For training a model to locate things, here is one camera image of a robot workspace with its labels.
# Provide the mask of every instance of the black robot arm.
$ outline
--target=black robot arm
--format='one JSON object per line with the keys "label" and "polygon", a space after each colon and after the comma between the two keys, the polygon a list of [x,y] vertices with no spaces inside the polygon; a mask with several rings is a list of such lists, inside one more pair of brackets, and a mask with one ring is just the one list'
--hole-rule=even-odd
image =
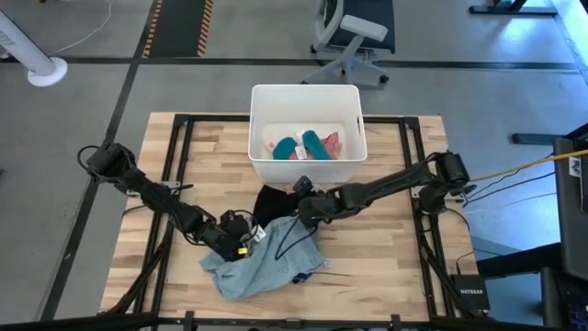
{"label": "black robot arm", "polygon": [[[429,171],[430,162],[435,162],[436,175]],[[374,200],[415,187],[422,187],[420,209],[437,214],[445,208],[446,194],[461,193],[468,181],[468,171],[459,154],[434,153],[423,162],[369,183],[344,184],[316,197],[304,198],[299,203],[299,217],[308,227],[318,222],[330,223],[357,215]]]}
{"label": "black robot arm", "polygon": [[105,143],[95,148],[96,151],[85,165],[78,155],[80,166],[95,180],[111,183],[124,194],[128,190],[139,193],[149,209],[170,215],[170,222],[191,244],[201,241],[227,261],[241,257],[238,255],[239,248],[243,246],[241,238],[249,231],[244,218],[233,217],[229,220],[232,221],[230,226],[228,222],[217,224],[215,217],[199,206],[179,201],[170,188],[149,180],[137,168],[132,152],[126,147],[118,143]]}

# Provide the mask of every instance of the storage bin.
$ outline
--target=storage bin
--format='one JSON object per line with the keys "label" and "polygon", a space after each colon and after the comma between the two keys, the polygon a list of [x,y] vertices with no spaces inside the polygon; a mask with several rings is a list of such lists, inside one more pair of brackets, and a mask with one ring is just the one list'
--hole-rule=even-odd
{"label": "storage bin", "polygon": [[[368,157],[366,133],[355,86],[259,85],[253,88],[248,154],[265,183],[343,183]],[[338,160],[274,160],[268,142],[314,130],[325,138],[339,133]]]}

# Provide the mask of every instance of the butcher block tabletop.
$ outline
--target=butcher block tabletop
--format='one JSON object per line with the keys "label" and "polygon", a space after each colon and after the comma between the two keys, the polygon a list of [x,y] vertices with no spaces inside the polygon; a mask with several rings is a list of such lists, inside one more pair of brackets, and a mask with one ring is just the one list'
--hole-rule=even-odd
{"label": "butcher block tabletop", "polygon": [[[161,179],[174,116],[152,113],[149,119],[138,167],[152,181]],[[422,116],[419,121],[425,154],[444,152],[447,138],[441,117]],[[253,211],[263,184],[247,156],[248,132],[247,121],[195,123],[183,181],[194,187],[181,192],[182,201],[217,217],[227,210]],[[170,178],[175,178],[183,133],[179,136]],[[416,149],[409,137],[414,161]],[[351,181],[368,182],[404,169],[398,124],[367,123],[366,138],[367,160]],[[139,198],[129,198],[127,208],[139,205]],[[460,204],[447,206],[462,212]],[[152,217],[146,208],[124,216],[102,311],[113,306],[141,272]],[[472,251],[468,227],[455,213],[445,212],[439,215],[439,228],[447,271],[455,273],[457,258]],[[391,314],[398,314],[402,321],[429,320],[408,190],[375,201],[357,216],[321,224],[318,236],[321,253],[330,261],[327,267],[303,284],[229,302],[198,263],[210,249],[191,245],[175,232],[160,316],[182,317],[194,311],[198,318],[389,321]],[[433,247],[431,237],[427,239]],[[461,258],[459,266],[462,273],[477,273],[473,254]],[[147,309],[156,273],[147,288]],[[432,270],[431,275],[437,312],[445,314],[440,283]]]}

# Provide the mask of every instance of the black cloth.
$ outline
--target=black cloth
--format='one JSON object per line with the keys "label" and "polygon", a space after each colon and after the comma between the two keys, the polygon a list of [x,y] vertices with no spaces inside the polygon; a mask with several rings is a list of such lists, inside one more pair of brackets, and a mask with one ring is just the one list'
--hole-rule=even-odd
{"label": "black cloth", "polygon": [[264,185],[254,207],[254,216],[262,228],[279,217],[289,216],[298,208],[301,196]]}

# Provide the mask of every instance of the concrete floor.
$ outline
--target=concrete floor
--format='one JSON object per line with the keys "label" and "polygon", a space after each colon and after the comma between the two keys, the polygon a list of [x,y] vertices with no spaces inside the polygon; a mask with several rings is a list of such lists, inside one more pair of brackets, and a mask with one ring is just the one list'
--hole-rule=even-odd
{"label": "concrete floor", "polygon": [[[133,55],[152,0],[110,1],[112,18],[105,28],[64,56]],[[565,133],[588,119],[580,62],[588,58],[581,29],[588,19],[580,3],[554,1],[562,14],[557,19],[469,15],[467,7],[480,2],[395,0],[398,51],[383,58],[575,63],[578,70],[393,68],[383,87],[371,74],[356,76],[367,114],[442,115],[450,147],[462,154],[472,176],[550,153],[547,147],[512,145],[510,133]],[[217,0],[206,57],[310,59],[315,4]],[[107,13],[106,2],[89,0],[50,0],[44,6],[34,0],[0,0],[0,8],[47,52],[79,40]],[[87,183],[75,153],[104,138],[128,69],[127,64],[72,64],[63,82],[37,89],[28,85],[19,64],[0,63],[0,166],[5,170],[0,177],[0,324],[39,317]],[[140,65],[116,140],[138,153],[152,111],[247,112],[254,85],[297,84],[316,69]],[[329,76],[322,83],[342,82]],[[496,187],[551,169],[527,169]],[[558,241],[554,196],[501,207],[554,191],[550,177],[472,203],[467,212],[474,245],[504,254]],[[124,206],[125,198],[113,188],[98,191],[57,317],[96,312]],[[493,280],[488,286],[494,317],[540,323],[529,308],[540,299],[537,277]]]}

